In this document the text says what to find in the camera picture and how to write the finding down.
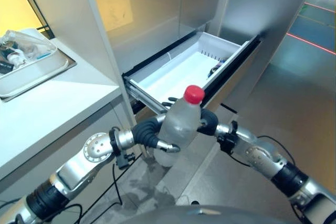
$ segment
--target red line on floor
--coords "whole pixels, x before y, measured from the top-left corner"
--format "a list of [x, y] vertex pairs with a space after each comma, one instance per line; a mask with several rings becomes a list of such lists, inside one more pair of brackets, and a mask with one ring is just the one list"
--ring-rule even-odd
[[327, 9], [327, 8], [324, 8], [324, 7], [321, 7], [321, 6], [318, 6], [318, 5], [309, 4], [307, 2], [305, 2], [305, 4], [306, 5], [311, 5], [313, 7], [316, 7], [316, 8], [322, 9], [322, 10], [327, 10], [327, 11], [332, 12], [332, 13], [336, 13], [334, 10], [330, 10], [330, 9]]
[[320, 49], [322, 49], [322, 50], [324, 50], [324, 51], [326, 51], [326, 52], [329, 52], [329, 53], [331, 53], [331, 54], [333, 54], [333, 55], [336, 55], [336, 52], [333, 52], [333, 51], [331, 51], [331, 50], [329, 50], [329, 49], [327, 49], [327, 48], [321, 47], [321, 46], [319, 46], [319, 45], [317, 45], [317, 44], [315, 44], [315, 43], [312, 43], [312, 42], [310, 42], [310, 41], [307, 41], [307, 40], [305, 40], [305, 39], [302, 39], [302, 38], [300, 38], [300, 37], [297, 37], [297, 36], [295, 36], [295, 35], [293, 35], [293, 34], [290, 34], [290, 33], [286, 33], [286, 34], [287, 34], [288, 36], [290, 36], [290, 37], [293, 37], [293, 38], [295, 38], [295, 39], [301, 40], [301, 41], [303, 41], [303, 42], [305, 42], [305, 43], [308, 43], [308, 44], [310, 44], [310, 45], [312, 45], [312, 46], [314, 46], [314, 47], [320, 48]]

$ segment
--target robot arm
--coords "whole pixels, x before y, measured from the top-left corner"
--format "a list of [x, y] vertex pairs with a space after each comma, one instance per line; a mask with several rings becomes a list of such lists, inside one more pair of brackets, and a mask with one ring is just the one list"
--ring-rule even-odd
[[15, 223], [17, 216], [20, 216], [25, 224], [40, 223], [63, 209], [91, 183], [98, 171], [114, 158], [117, 159], [120, 169], [127, 168], [129, 161], [135, 159], [135, 155], [127, 154], [125, 150], [135, 144], [159, 148], [166, 152], [179, 152], [180, 148], [177, 145], [159, 140], [155, 135], [160, 130], [164, 116], [150, 118], [132, 130], [120, 131], [113, 127], [109, 133], [91, 136], [75, 156], [1, 216], [0, 223]]
[[214, 135], [222, 151], [240, 156], [275, 184], [302, 213], [301, 221], [336, 223], [336, 196], [287, 161], [272, 144], [257, 138], [235, 121], [231, 125], [218, 124]]

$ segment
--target tiled floor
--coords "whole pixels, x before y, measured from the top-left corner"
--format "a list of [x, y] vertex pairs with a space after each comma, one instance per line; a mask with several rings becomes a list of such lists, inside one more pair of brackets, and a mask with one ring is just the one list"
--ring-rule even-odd
[[[329, 30], [334, 34], [335, 25], [321, 22], [329, 20], [330, 13], [309, 7], [302, 15], [306, 16], [299, 17], [291, 32], [334, 49]], [[235, 119], [256, 135], [267, 134], [281, 141], [304, 172], [334, 193], [335, 63], [336, 55], [287, 36], [238, 114], [222, 107], [216, 111], [221, 122]], [[112, 207], [95, 223], [120, 223], [152, 209], [189, 205], [193, 200], [298, 222], [286, 197], [260, 174], [222, 153], [213, 137], [198, 135], [171, 169], [152, 159], [137, 160], [118, 185], [124, 205]], [[82, 223], [90, 223], [116, 201], [112, 187]]]

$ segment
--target black glove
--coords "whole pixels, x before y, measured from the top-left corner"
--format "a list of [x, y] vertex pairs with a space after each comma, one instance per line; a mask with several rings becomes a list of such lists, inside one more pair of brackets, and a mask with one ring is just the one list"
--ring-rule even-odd
[[[169, 97], [168, 100], [176, 102], [177, 98]], [[171, 107], [173, 104], [170, 102], [163, 102], [162, 105], [165, 107]], [[201, 109], [201, 123], [202, 126], [197, 129], [198, 132], [208, 136], [213, 136], [215, 134], [218, 125], [218, 118], [215, 113], [207, 109]]]

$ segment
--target window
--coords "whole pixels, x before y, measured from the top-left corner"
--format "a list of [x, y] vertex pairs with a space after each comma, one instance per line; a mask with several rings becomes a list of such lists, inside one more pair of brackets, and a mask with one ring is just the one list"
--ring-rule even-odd
[[35, 0], [1, 0], [0, 36], [8, 29], [36, 28], [48, 39], [54, 38]]

